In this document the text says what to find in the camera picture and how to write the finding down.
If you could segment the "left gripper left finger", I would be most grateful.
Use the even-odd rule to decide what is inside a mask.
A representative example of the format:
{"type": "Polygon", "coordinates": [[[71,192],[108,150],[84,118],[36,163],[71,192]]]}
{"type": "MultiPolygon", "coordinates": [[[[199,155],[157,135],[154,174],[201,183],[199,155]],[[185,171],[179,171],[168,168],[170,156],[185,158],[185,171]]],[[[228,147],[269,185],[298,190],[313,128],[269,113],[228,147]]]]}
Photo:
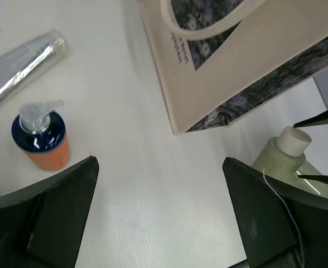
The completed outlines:
{"type": "Polygon", "coordinates": [[[75,267],[99,174],[89,156],[0,197],[0,267],[75,267]]]}

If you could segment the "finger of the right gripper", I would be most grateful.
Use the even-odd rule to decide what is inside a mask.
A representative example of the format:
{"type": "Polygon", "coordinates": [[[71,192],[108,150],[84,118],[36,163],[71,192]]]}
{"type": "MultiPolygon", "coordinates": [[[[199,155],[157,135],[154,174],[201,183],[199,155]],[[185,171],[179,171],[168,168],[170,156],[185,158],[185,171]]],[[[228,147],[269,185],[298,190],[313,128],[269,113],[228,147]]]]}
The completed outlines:
{"type": "Polygon", "coordinates": [[[326,175],[299,175],[300,179],[319,181],[328,185],[328,176],[326,175]]]}
{"type": "Polygon", "coordinates": [[[293,126],[295,128],[301,128],[301,127],[310,127],[310,126],[319,126],[319,125],[328,125],[328,110],[318,114],[315,117],[295,123],[293,126]]]}

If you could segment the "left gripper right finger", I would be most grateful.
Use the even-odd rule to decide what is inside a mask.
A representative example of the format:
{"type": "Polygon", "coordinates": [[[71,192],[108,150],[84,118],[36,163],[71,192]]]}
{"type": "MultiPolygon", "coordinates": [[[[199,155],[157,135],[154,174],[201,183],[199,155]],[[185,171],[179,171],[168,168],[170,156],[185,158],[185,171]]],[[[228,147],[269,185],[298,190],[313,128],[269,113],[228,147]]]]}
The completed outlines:
{"type": "Polygon", "coordinates": [[[227,157],[222,165],[247,259],[237,267],[328,267],[328,199],[227,157]]]}

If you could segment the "olive green clear bottle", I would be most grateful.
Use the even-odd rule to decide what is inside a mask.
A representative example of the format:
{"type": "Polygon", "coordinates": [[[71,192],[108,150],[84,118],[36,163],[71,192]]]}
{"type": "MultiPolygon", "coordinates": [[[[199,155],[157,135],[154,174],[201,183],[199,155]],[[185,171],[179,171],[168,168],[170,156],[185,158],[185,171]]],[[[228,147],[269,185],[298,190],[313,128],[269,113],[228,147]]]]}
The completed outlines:
{"type": "Polygon", "coordinates": [[[299,175],[322,175],[307,160],[295,172],[296,182],[300,188],[314,195],[318,195],[328,199],[328,185],[315,180],[301,179],[299,175]]]}

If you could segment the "pale green bottle white cap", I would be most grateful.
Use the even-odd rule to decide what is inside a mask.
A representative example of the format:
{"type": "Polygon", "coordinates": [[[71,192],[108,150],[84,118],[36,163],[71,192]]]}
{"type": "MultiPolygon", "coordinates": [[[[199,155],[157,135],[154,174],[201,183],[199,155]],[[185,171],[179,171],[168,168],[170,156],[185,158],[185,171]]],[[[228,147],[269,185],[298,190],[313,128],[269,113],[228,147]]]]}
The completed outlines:
{"type": "Polygon", "coordinates": [[[311,142],[312,139],[306,132],[286,126],[279,136],[267,141],[252,168],[293,185],[296,171],[306,160],[304,151],[311,142]]]}

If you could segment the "orange pump bottle blue top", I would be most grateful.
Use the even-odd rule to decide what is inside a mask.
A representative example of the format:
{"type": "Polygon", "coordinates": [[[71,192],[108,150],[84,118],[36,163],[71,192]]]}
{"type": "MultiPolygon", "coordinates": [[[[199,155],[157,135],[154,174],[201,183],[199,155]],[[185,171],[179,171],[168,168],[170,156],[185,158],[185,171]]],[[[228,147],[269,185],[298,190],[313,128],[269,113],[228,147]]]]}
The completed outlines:
{"type": "Polygon", "coordinates": [[[42,170],[60,170],[70,160],[66,126],[56,112],[63,105],[61,99],[26,103],[12,123],[15,144],[42,170]]]}

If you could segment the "cream canvas tote bag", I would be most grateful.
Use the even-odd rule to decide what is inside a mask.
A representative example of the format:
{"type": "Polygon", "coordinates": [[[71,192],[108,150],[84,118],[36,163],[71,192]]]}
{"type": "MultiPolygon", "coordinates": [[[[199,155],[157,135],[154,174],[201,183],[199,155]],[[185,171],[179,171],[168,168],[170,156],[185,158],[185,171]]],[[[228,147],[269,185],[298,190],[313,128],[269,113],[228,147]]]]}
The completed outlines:
{"type": "Polygon", "coordinates": [[[139,1],[172,132],[226,126],[328,68],[328,1],[139,1]]]}

